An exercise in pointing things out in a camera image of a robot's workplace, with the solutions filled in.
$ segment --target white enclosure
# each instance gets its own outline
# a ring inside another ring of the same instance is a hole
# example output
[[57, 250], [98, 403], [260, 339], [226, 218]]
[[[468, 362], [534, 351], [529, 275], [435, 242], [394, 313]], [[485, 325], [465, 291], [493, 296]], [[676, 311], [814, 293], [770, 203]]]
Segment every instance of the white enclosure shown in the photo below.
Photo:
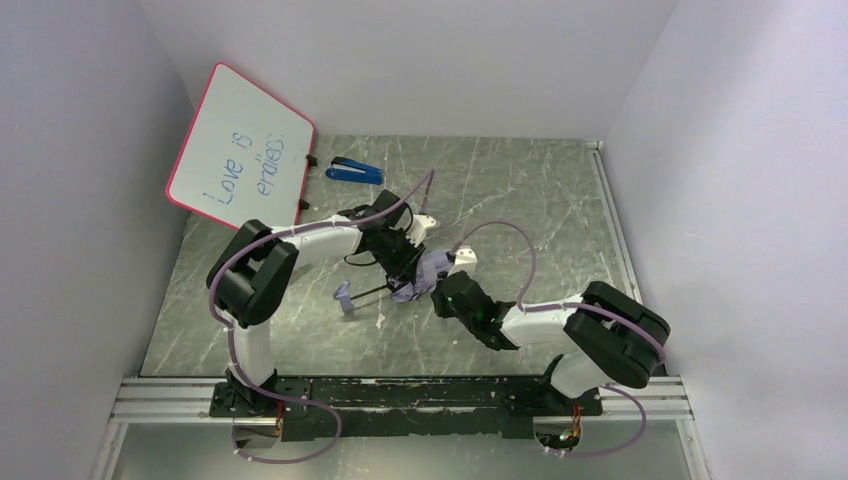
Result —
[[627, 273], [685, 381], [652, 412], [680, 410], [670, 443], [698, 463], [691, 401], [715, 480], [848, 477], [845, 1], [0, 0], [0, 32], [0, 477], [95, 463], [174, 266], [186, 212], [164, 189], [218, 62], [321, 134], [601, 147]]
[[320, 133], [600, 140], [676, 0], [139, 0], [195, 103], [228, 61]]

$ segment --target black cable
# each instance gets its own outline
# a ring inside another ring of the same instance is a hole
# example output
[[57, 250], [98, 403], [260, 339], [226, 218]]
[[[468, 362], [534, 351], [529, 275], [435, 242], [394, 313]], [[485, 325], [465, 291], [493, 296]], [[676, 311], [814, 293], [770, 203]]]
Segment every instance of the black cable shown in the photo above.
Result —
[[345, 262], [346, 264], [350, 265], [351, 267], [370, 267], [371, 265], [376, 265], [376, 264], [377, 264], [377, 260], [374, 260], [374, 261], [373, 261], [373, 262], [371, 262], [371, 263], [351, 263], [351, 262], [349, 262], [349, 261], [348, 261], [348, 259], [347, 259], [347, 257], [350, 257], [350, 256], [352, 256], [352, 255], [345, 255], [344, 262]]
[[409, 212], [409, 225], [406, 226], [403, 233], [409, 233], [409, 229], [412, 228], [412, 224], [415, 222], [415, 214], [412, 213], [412, 207], [410, 207], [408, 203], [405, 203], [404, 205], [406, 205], [406, 211]]
[[[403, 233], [409, 233], [409, 229], [411, 229], [412, 224], [415, 223], [415, 214], [412, 213], [412, 207], [410, 207], [408, 203], [404, 204], [404, 210], [409, 212], [409, 225], [406, 226], [406, 228], [403, 230]], [[370, 267], [372, 265], [377, 264], [377, 260], [374, 260], [373, 262], [370, 262], [370, 263], [352, 263], [350, 260], [347, 259], [347, 257], [352, 257], [352, 256], [353, 255], [345, 255], [345, 257], [344, 257], [344, 262], [346, 264], [350, 265], [351, 267]]]
[[368, 290], [366, 292], [362, 292], [360, 294], [354, 295], [354, 296], [350, 297], [350, 299], [356, 300], [357, 298], [362, 298], [365, 295], [371, 295], [372, 293], [376, 293], [376, 292], [379, 292], [380, 290], [385, 290], [387, 288], [392, 288], [392, 287], [390, 287], [389, 285], [383, 285], [382, 287], [372, 288], [371, 290]]

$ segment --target purple clip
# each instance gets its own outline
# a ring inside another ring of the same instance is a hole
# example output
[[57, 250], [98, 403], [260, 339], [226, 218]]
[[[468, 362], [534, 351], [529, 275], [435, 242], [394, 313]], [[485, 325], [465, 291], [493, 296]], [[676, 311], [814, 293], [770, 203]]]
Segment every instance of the purple clip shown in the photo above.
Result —
[[350, 281], [345, 280], [339, 285], [336, 292], [333, 293], [333, 298], [339, 301], [339, 305], [341, 305], [342, 312], [345, 315], [353, 312], [353, 300], [350, 299], [350, 292], [347, 291], [348, 288], [350, 288]]
[[421, 294], [432, 292], [439, 283], [439, 274], [444, 272], [447, 274], [453, 262], [447, 255], [445, 249], [433, 250], [421, 256], [418, 261], [418, 268], [415, 270], [415, 280], [402, 284], [394, 279], [389, 279], [389, 283], [395, 288], [392, 291], [392, 300], [398, 303], [409, 302], [415, 300]]

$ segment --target table surface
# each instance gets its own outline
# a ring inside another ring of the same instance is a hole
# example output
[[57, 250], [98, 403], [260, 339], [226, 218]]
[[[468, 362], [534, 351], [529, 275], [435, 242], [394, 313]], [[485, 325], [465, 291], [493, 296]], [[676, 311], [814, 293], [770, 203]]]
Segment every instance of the table surface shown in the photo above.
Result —
[[[580, 293], [592, 280], [628, 291], [625, 260], [585, 142], [558, 139], [319, 136], [300, 222], [370, 203], [382, 188], [403, 195], [430, 168], [436, 177], [428, 213], [442, 224], [425, 241], [448, 248], [474, 225], [503, 218], [525, 228], [539, 261], [525, 301]], [[385, 184], [369, 186], [324, 176], [336, 155], [383, 169]], [[413, 209], [421, 200], [416, 195]], [[141, 370], [148, 376], [220, 376], [229, 360], [226, 335], [207, 309], [206, 275], [234, 230], [192, 214]], [[468, 242], [479, 263], [475, 279], [496, 300], [511, 301], [526, 280], [529, 248], [516, 232], [492, 226]], [[369, 260], [368, 254], [362, 255]], [[373, 295], [345, 316], [332, 294], [344, 280], [351, 292], [381, 285], [378, 266], [355, 268], [332, 258], [298, 270], [272, 319], [272, 348], [283, 375], [500, 375], [540, 373], [568, 353], [556, 342], [495, 352], [456, 319], [433, 314], [429, 296], [405, 304]]]
[[[576, 452], [597, 452], [633, 436], [638, 422], [586, 422]], [[296, 458], [327, 444], [278, 442], [257, 456]], [[443, 435], [342, 438], [335, 448], [308, 462], [263, 465], [229, 452], [228, 425], [130, 425], [112, 478], [136, 480], [442, 480], [627, 479], [690, 480], [680, 432], [673, 420], [648, 422], [635, 445], [604, 458], [561, 458], [544, 454], [535, 440], [500, 435]]]

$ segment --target purple cable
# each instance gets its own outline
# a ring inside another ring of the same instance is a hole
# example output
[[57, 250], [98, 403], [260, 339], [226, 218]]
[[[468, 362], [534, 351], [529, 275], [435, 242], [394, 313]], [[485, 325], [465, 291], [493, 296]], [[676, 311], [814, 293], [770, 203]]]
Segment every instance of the purple cable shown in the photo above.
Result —
[[589, 304], [586, 304], [586, 303], [562, 303], [562, 304], [560, 304], [560, 303], [548, 303], [548, 304], [545, 304], [545, 305], [534, 305], [532, 307], [525, 307], [524, 302], [523, 302], [524, 294], [527, 293], [527, 290], [530, 289], [530, 284], [533, 283], [533, 277], [536, 276], [536, 249], [533, 246], [533, 241], [530, 240], [530, 235], [528, 235], [527, 232], [523, 228], [519, 227], [518, 225], [516, 225], [516, 224], [514, 224], [514, 223], [512, 223], [508, 220], [502, 220], [502, 219], [501, 220], [490, 220], [488, 222], [483, 222], [483, 223], [477, 225], [476, 227], [472, 228], [465, 235], [463, 235], [462, 238], [458, 242], [456, 242], [456, 245], [454, 245], [454, 247], [451, 249], [451, 253], [456, 253], [456, 251], [459, 249], [459, 247], [465, 242], [465, 240], [468, 237], [470, 237], [472, 234], [474, 234], [474, 232], [476, 232], [477, 230], [480, 230], [481, 228], [485, 227], [486, 225], [493, 225], [493, 224], [506, 225], [507, 227], [512, 227], [513, 229], [518, 231], [518, 233], [520, 233], [522, 237], [524, 237], [524, 240], [527, 241], [527, 245], [530, 247], [530, 275], [527, 276], [527, 281], [524, 283], [524, 286], [521, 287], [521, 290], [518, 292], [518, 298], [515, 301], [519, 310], [521, 310], [523, 313], [533, 313], [533, 312], [547, 312], [549, 310], [564, 310], [564, 309], [567, 309], [567, 308], [580, 308], [580, 309], [583, 309], [583, 310], [588, 310], [590, 312], [595, 312], [595, 313], [601, 314], [601, 315], [603, 315], [607, 318], [615, 320], [616, 322], [624, 325], [625, 327], [632, 330], [633, 333], [639, 335], [646, 342], [648, 342], [651, 345], [651, 347], [653, 347], [654, 350], [657, 352], [657, 357], [658, 357], [657, 366], [665, 363], [665, 349], [663, 348], [663, 346], [660, 345], [660, 343], [654, 337], [652, 337], [650, 334], [648, 334], [648, 332], [643, 330], [641, 327], [639, 327], [635, 323], [631, 322], [630, 320], [622, 317], [621, 315], [618, 315], [615, 312], [611, 312], [611, 311], [606, 310], [604, 308], [597, 307], [595, 305], [589, 305]]
[[596, 457], [603, 457], [603, 456], [606, 456], [606, 455], [612, 455], [613, 453], [618, 453], [618, 452], [624, 450], [625, 448], [633, 445], [634, 443], [638, 442], [639, 439], [642, 438], [642, 435], [645, 434], [645, 429], [648, 427], [648, 414], [645, 413], [645, 407], [643, 407], [642, 404], [639, 403], [639, 400], [636, 400], [636, 397], [634, 397], [633, 395], [630, 395], [629, 393], [625, 392], [624, 390], [621, 390], [621, 389], [615, 388], [615, 387], [610, 387], [608, 385], [607, 386], [601, 385], [600, 388], [618, 393], [619, 395], [626, 397], [628, 400], [630, 400], [631, 402], [633, 402], [636, 405], [636, 408], [639, 409], [639, 415], [642, 417], [642, 423], [639, 425], [639, 430], [636, 431], [636, 434], [633, 435], [632, 437], [630, 437], [629, 440], [622, 443], [621, 445], [617, 445], [617, 446], [612, 447], [612, 448], [607, 448], [606, 450], [598, 450], [597, 452], [567, 452], [565, 450], [559, 450], [559, 449], [556, 449], [556, 448], [552, 448], [551, 450], [553, 450], [555, 452], [560, 452], [566, 457], [596, 458]]
[[271, 392], [269, 390], [265, 390], [264, 388], [260, 387], [259, 385], [256, 385], [255, 383], [253, 383], [253, 381], [250, 378], [248, 378], [248, 376], [244, 373], [244, 370], [242, 370], [241, 366], [239, 365], [238, 358], [236, 357], [235, 329], [233, 328], [234, 325], [232, 323], [230, 323], [226, 318], [222, 317], [218, 313], [218, 311], [216, 310], [216, 307], [215, 307], [215, 293], [218, 290], [218, 284], [221, 283], [221, 278], [223, 278], [224, 272], [226, 272], [227, 270], [232, 268], [232, 266], [235, 265], [236, 262], [238, 262], [239, 260], [242, 259], [242, 257], [244, 257], [245, 255], [247, 255], [248, 253], [253, 251], [253, 249], [255, 249], [255, 248], [257, 248], [261, 245], [264, 245], [265, 243], [268, 243], [271, 240], [274, 240], [276, 238], [284, 238], [284, 237], [291, 236], [293, 234], [309, 232], [309, 231], [312, 231], [312, 230], [315, 230], [315, 229], [318, 229], [318, 228], [324, 228], [324, 227], [354, 227], [354, 226], [357, 226], [357, 225], [360, 225], [360, 224], [363, 224], [363, 223], [368, 223], [368, 222], [370, 222], [372, 220], [376, 220], [378, 218], [382, 218], [382, 217], [392, 213], [393, 211], [397, 210], [398, 208], [400, 208], [401, 205], [403, 205], [407, 200], [409, 200], [412, 197], [412, 195], [414, 195], [415, 192], [417, 192], [418, 189], [420, 189], [421, 186], [424, 185], [424, 181], [429, 179], [429, 181], [427, 182], [427, 188], [424, 190], [424, 200], [422, 202], [422, 208], [423, 208], [423, 206], [425, 206], [427, 204], [427, 197], [430, 194], [430, 185], [433, 181], [433, 176], [435, 175], [435, 173], [436, 173], [436, 171], [431, 169], [429, 172], [427, 172], [427, 174], [421, 180], [418, 181], [418, 183], [415, 185], [415, 187], [412, 188], [412, 190], [409, 193], [407, 193], [403, 198], [398, 200], [397, 203], [395, 203], [391, 207], [387, 208], [386, 210], [383, 210], [382, 212], [380, 212], [376, 215], [372, 215], [370, 217], [362, 218], [362, 219], [359, 219], [359, 220], [352, 220], [352, 221], [344, 221], [344, 222], [326, 221], [326, 222], [317, 222], [317, 223], [312, 223], [312, 224], [307, 224], [307, 225], [300, 225], [298, 227], [294, 227], [293, 229], [284, 230], [284, 231], [281, 231], [281, 232], [273, 233], [271, 235], [267, 235], [265, 237], [260, 238], [259, 240], [256, 240], [255, 242], [251, 243], [250, 245], [242, 248], [241, 250], [239, 250], [229, 260], [224, 262], [224, 264], [221, 265], [220, 269], [218, 269], [218, 272], [215, 274], [215, 277], [212, 279], [212, 282], [209, 285], [209, 312], [212, 314], [212, 318], [214, 318], [218, 322], [222, 323], [227, 328], [227, 343], [228, 343], [229, 349], [230, 349], [230, 360], [232, 361], [233, 369], [238, 374], [240, 379], [243, 380], [244, 383], [246, 383], [248, 387], [252, 388], [253, 390], [255, 390], [259, 393], [261, 393], [262, 395], [265, 395], [266, 397], [271, 397], [273, 399], [281, 400], [283, 402], [299, 403], [299, 404], [303, 404], [303, 405], [312, 405], [314, 407], [318, 407], [318, 408], [321, 408], [321, 409], [324, 409], [324, 410], [330, 412], [333, 415], [333, 417], [336, 419], [336, 433], [333, 435], [333, 438], [330, 440], [330, 442], [327, 445], [324, 446], [324, 448], [322, 448], [322, 449], [320, 449], [320, 450], [318, 450], [314, 453], [311, 453], [309, 455], [306, 455], [306, 456], [303, 456], [303, 457], [300, 457], [300, 458], [289, 459], [289, 460], [276, 460], [276, 459], [270, 459], [270, 458], [254, 457], [252, 455], [248, 455], [242, 449], [238, 448], [238, 445], [236, 444], [235, 435], [233, 435], [232, 436], [233, 448], [235, 449], [234, 453], [236, 455], [238, 455], [238, 456], [240, 456], [240, 457], [242, 457], [242, 458], [244, 458], [248, 461], [253, 461], [253, 462], [258, 462], [258, 463], [269, 463], [269, 464], [274, 464], [274, 465], [288, 465], [288, 464], [292, 464], [292, 463], [300, 463], [300, 462], [305, 462], [307, 460], [312, 460], [313, 458], [326, 453], [328, 450], [333, 448], [333, 446], [335, 446], [335, 444], [339, 441], [339, 438], [341, 437], [341, 434], [342, 434], [342, 419], [339, 416], [338, 412], [336, 412], [335, 409], [333, 409], [333, 407], [331, 407], [331, 406], [329, 406], [325, 403], [318, 402], [316, 400], [309, 400], [309, 399], [300, 398], [300, 397], [291, 397], [291, 396], [288, 396], [288, 395], [281, 395], [281, 394], [276, 393], [276, 392]]

